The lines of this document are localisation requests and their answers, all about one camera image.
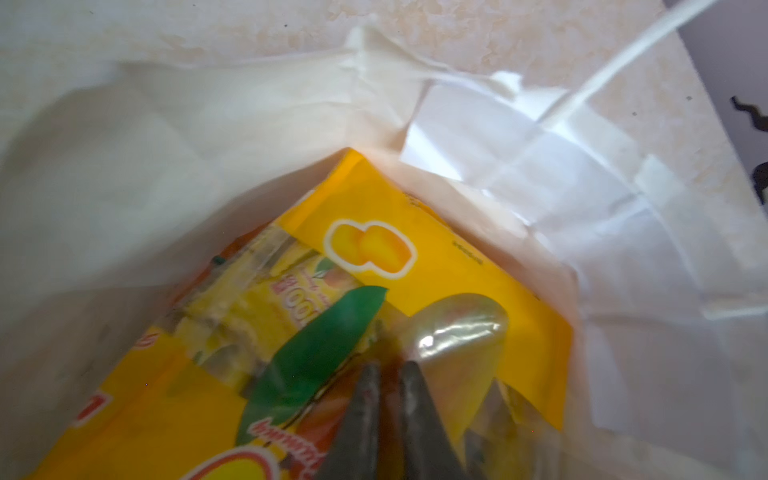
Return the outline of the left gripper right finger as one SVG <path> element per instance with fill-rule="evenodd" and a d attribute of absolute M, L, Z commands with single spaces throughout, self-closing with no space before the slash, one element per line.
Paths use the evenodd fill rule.
<path fill-rule="evenodd" d="M 419 365 L 406 362 L 399 382 L 405 479 L 467 479 Z"/>

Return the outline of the yellow corn snack bag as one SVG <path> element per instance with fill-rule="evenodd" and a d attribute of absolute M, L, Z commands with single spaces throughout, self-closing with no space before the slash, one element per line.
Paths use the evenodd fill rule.
<path fill-rule="evenodd" d="M 563 422 L 570 326 L 365 157 L 233 242 L 91 396 L 39 479 L 312 479 L 362 369 L 376 479 L 401 479 L 399 373 L 424 375 L 472 479 L 529 479 Z"/>

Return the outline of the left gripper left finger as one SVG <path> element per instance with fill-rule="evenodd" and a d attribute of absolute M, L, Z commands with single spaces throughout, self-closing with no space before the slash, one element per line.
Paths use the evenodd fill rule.
<path fill-rule="evenodd" d="M 380 401 L 380 367 L 365 365 L 315 480 L 377 478 Z"/>

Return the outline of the white paper gift bag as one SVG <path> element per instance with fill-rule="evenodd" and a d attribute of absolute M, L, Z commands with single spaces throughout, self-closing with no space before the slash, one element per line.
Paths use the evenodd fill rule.
<path fill-rule="evenodd" d="M 1 161 L 1 475 L 36 471 L 138 340 L 238 238 L 350 151 L 567 322 L 563 422 L 529 479 L 767 475 L 767 225 L 705 200 L 586 104 L 705 8 L 685 1 L 578 89 L 471 76 L 371 27 L 237 66 L 125 63 Z"/>

